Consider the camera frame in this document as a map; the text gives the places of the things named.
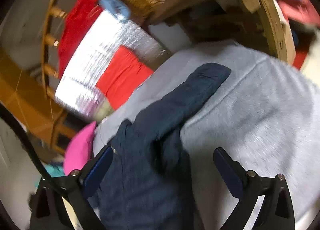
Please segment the dark blue jacket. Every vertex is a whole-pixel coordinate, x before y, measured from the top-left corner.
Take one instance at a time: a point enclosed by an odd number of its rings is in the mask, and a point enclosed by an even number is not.
[[[125,120],[110,140],[113,162],[96,193],[108,230],[193,229],[195,208],[180,128],[231,70],[207,63],[161,100]]]

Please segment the gray fabric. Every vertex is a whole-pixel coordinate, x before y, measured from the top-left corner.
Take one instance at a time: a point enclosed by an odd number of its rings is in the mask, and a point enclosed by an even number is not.
[[[205,229],[219,229],[237,199],[212,161],[216,147],[259,175],[286,176],[295,219],[320,196],[320,91],[299,71],[233,41],[203,43],[173,55],[96,130],[94,153],[120,123],[172,91],[198,66],[216,62],[232,70],[180,137],[191,159],[192,188]],[[263,198],[249,219],[251,229]]]

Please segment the silver plastic packaging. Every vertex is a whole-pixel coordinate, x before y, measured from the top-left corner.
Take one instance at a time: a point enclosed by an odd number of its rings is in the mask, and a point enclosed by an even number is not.
[[[124,24],[105,10],[71,58],[56,90],[57,101],[92,118],[105,101],[95,85],[120,45],[133,50],[141,62],[154,70],[171,55],[136,23],[129,20]]]

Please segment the pink pillow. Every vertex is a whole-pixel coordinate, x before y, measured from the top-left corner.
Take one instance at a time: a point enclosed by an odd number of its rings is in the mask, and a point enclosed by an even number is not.
[[[75,169],[81,170],[90,160],[96,121],[85,126],[69,143],[63,162],[63,170],[69,175]]]

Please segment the metal bolt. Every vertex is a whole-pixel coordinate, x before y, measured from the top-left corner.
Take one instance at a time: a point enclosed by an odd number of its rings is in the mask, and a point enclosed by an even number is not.
[[[72,175],[72,176],[77,176],[78,174],[79,174],[79,170],[77,170],[77,169],[75,169],[75,170],[73,170],[72,172],[70,172],[70,174]]]
[[[255,171],[252,171],[252,170],[248,170],[248,171],[247,171],[247,175],[248,175],[249,177],[254,177],[254,176],[256,175],[256,172],[255,172]]]
[[[283,174],[278,174],[278,178],[280,179],[280,180],[284,180],[284,175]]]

